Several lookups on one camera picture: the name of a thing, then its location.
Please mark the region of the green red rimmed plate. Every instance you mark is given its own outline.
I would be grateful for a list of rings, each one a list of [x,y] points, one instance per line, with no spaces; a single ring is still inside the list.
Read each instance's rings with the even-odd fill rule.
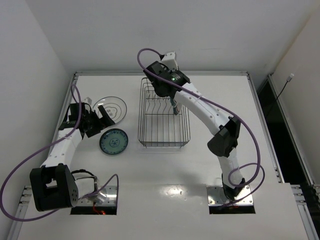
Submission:
[[[177,102],[173,98],[170,98],[170,103],[171,103],[173,110],[176,111],[177,105],[178,105]]]
[[[182,104],[177,102],[177,110],[173,109],[173,114],[177,116],[180,113],[181,108],[182,108]]]

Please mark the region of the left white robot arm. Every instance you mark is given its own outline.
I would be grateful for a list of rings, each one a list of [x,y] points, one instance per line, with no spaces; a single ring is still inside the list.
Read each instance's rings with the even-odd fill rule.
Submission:
[[[29,178],[35,207],[39,212],[73,208],[82,198],[98,194],[95,175],[76,179],[70,171],[71,162],[84,137],[93,137],[115,123],[99,106],[101,117],[86,103],[71,103],[68,117],[58,129],[58,138],[41,167],[31,170]]]

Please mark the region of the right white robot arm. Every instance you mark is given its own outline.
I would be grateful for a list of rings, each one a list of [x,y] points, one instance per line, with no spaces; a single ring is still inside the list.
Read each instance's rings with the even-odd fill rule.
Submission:
[[[243,189],[240,184],[245,182],[239,170],[236,150],[241,127],[239,119],[231,117],[200,98],[156,78],[161,77],[198,94],[198,90],[190,79],[179,70],[171,71],[164,64],[155,61],[143,72],[159,97],[170,98],[175,115],[185,106],[205,124],[213,135],[213,138],[207,143],[207,147],[218,157],[224,194],[233,201]]]

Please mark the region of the white plate green line rim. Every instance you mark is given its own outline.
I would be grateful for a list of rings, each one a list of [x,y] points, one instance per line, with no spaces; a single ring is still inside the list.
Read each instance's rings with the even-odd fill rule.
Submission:
[[[102,113],[99,110],[99,106],[102,106],[109,117],[117,125],[119,124],[127,114],[127,105],[126,103],[117,96],[107,96],[101,98],[93,105],[93,110],[97,113],[99,118],[102,117]]]

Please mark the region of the blue floral green plate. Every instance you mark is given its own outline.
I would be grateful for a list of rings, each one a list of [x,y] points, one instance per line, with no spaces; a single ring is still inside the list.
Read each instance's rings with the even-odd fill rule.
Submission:
[[[129,138],[125,131],[112,128],[104,132],[99,139],[100,150],[110,156],[121,154],[128,146]]]

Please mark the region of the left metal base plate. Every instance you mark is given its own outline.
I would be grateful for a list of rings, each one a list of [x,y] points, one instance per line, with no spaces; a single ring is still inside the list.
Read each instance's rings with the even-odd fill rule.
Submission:
[[[94,203],[97,207],[115,207],[117,200],[117,187],[106,186],[97,195],[91,197],[82,197],[77,202],[77,207],[89,207]]]

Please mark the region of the metal base plate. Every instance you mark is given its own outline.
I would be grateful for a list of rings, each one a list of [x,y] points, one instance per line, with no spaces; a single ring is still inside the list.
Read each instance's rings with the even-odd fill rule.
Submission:
[[[249,185],[246,185],[234,200],[230,200],[226,197],[222,185],[208,185],[206,190],[208,205],[210,207],[220,207],[222,205],[228,205],[229,203],[232,203],[232,206],[240,207],[251,207],[254,205],[253,196],[251,194],[251,188]]]
[[[94,203],[97,207],[115,207],[117,200],[117,187],[106,186],[97,195],[91,197],[82,197],[77,202],[77,207],[89,207]]]

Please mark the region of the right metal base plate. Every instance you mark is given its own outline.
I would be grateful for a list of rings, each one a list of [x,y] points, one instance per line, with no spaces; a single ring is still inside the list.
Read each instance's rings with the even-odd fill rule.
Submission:
[[[210,207],[220,207],[222,205],[228,205],[229,203],[232,203],[232,206],[240,207],[251,207],[254,205],[253,196],[251,194],[251,188],[249,185],[246,185],[234,200],[230,200],[226,197],[222,185],[208,185],[206,190],[208,205]]]

